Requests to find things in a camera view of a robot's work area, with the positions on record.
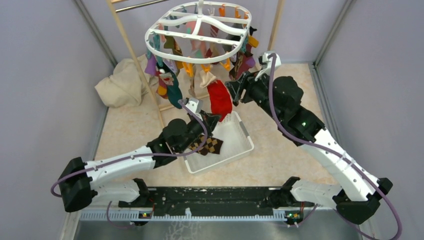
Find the red sock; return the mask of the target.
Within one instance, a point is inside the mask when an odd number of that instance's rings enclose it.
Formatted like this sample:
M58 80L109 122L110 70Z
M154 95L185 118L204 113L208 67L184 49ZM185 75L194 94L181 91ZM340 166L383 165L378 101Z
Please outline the red sock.
M220 115L219 122L222 122L233 110L231 97L225 85L220 80L215 80L209 84L207 90L209 93L211 113Z

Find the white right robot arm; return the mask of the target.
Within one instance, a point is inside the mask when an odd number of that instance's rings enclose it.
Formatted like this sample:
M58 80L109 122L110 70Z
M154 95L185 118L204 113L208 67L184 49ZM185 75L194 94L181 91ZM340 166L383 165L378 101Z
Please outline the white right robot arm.
M320 184L290 177L272 193L270 203L277 208L309 202L336 210L344 219L360 225L372 217L393 183L386 177L375 177L364 170L332 137L324 123L301 104L303 90L291 76L280 76L269 85L270 77L246 72L237 81L228 81L234 105L256 103L283 126L282 134L313 156L337 181Z

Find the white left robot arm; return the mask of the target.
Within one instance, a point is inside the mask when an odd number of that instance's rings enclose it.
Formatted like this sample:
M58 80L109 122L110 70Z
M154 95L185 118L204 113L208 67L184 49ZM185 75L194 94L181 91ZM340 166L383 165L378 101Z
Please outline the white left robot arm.
M157 138L131 152L99 161L84 162L81 157L69 161L58 179L64 210L80 211L96 204L117 202L120 208L144 207L150 192L141 178L117 182L136 172L157 169L187 156L190 147L212 135L221 116L200 111L190 122L176 118L162 129Z

